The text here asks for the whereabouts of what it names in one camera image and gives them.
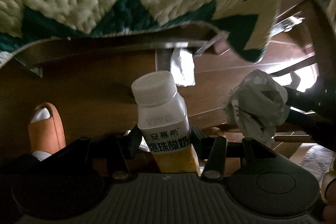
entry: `white bottle cap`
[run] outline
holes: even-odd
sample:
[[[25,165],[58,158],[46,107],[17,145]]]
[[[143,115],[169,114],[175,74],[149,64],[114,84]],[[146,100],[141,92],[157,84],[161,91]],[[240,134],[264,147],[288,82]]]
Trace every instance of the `white bottle cap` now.
[[[154,106],[167,102],[177,93],[174,77],[169,71],[160,70],[141,76],[132,84],[138,105]]]

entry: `screw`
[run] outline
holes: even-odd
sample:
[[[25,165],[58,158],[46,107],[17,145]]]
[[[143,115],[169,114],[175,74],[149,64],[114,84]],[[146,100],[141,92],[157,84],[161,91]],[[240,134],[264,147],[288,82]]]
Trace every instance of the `screw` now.
[[[215,170],[209,170],[204,173],[204,176],[208,179],[218,179],[221,174]]]
[[[114,179],[125,179],[128,177],[128,174],[125,171],[116,171],[116,172],[113,172],[112,177]]]

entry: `foot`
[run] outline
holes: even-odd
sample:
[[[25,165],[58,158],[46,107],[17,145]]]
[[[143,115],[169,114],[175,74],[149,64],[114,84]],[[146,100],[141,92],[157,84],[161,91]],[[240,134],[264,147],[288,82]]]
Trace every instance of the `foot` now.
[[[31,151],[37,158],[38,155],[45,158],[66,146],[61,118],[50,103],[43,103],[35,108],[28,132]]]

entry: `crumpled white cloth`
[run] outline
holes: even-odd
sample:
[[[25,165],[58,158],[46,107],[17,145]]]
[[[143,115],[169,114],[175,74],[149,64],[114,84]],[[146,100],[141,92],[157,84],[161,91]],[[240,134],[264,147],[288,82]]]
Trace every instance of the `crumpled white cloth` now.
[[[292,83],[288,87],[296,89],[300,77],[291,72]],[[286,106],[286,89],[261,70],[254,70],[233,91],[224,108],[228,122],[237,124],[245,137],[271,147],[276,126],[285,122],[290,110]]]

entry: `ribbed black surface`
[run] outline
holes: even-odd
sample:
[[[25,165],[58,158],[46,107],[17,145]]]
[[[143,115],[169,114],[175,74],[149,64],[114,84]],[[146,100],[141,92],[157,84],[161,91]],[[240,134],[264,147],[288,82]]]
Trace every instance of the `ribbed black surface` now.
[[[91,211],[67,220],[45,221],[23,216],[26,224],[314,224],[310,216],[277,220],[245,211],[222,185],[205,183],[196,174],[139,174],[127,184],[116,184]]]

